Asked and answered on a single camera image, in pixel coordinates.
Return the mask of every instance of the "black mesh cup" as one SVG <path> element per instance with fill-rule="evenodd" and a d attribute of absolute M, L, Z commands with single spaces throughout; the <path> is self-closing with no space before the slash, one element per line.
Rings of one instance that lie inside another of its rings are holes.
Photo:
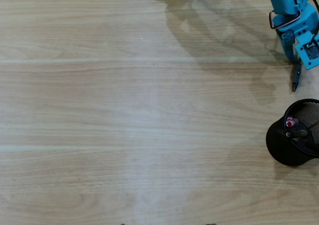
<path fill-rule="evenodd" d="M 299 121 L 292 128 L 286 125 L 289 116 Z M 306 131 L 306 136 L 291 136 L 298 131 Z M 319 101 L 304 99 L 293 103 L 285 115 L 269 128 L 266 144 L 270 154 L 288 166 L 299 166 L 319 158 Z"/>

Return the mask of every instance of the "light wood tabletop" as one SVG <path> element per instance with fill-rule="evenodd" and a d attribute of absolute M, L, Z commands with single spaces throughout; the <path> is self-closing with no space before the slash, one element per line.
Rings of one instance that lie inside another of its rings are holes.
<path fill-rule="evenodd" d="M 1 225 L 318 225 L 270 0 L 0 0 Z"/>

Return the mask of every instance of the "wooden table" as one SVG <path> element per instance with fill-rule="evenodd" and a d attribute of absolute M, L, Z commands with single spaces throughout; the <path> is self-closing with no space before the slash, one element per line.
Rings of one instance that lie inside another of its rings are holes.
<path fill-rule="evenodd" d="M 318 225 L 268 153 L 291 92 L 270 0 L 0 0 L 1 225 Z"/>

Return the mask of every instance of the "blue robot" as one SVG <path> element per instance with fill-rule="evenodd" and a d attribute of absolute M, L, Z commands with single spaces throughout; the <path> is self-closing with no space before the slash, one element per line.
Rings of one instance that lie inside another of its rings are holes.
<path fill-rule="evenodd" d="M 301 74 L 301 63 L 309 70 L 319 65 L 319 5 L 315 9 L 308 0 L 270 0 L 274 10 L 269 14 L 270 27 L 275 29 L 285 55 L 296 64 L 293 91 L 296 91 Z M 293 45 L 299 55 L 294 53 Z"/>

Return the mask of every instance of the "red object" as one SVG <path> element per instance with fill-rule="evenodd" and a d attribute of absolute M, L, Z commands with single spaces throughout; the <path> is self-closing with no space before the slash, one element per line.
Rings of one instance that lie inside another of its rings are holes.
<path fill-rule="evenodd" d="M 291 128 L 298 124 L 298 120 L 293 118 L 292 116 L 287 117 L 286 126 Z"/>

